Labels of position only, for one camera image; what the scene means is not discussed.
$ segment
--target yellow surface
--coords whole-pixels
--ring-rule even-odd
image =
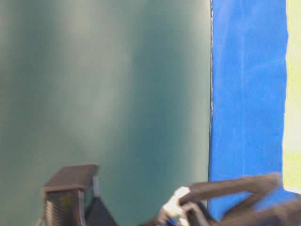
[[[283,139],[283,182],[301,193],[301,1],[287,0],[287,90]]]

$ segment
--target teal wall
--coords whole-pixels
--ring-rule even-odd
[[[209,101],[209,0],[0,1],[0,225],[86,163],[121,226],[146,220],[207,180]]]

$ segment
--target blue panel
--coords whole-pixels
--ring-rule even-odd
[[[211,180],[282,170],[285,0],[213,0]],[[210,202],[222,213],[245,194]],[[260,207],[293,194],[278,190]]]

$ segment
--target green wall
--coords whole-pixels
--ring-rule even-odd
[[[0,1],[0,225],[86,163],[121,226],[153,216],[207,180],[209,101],[209,0]]]

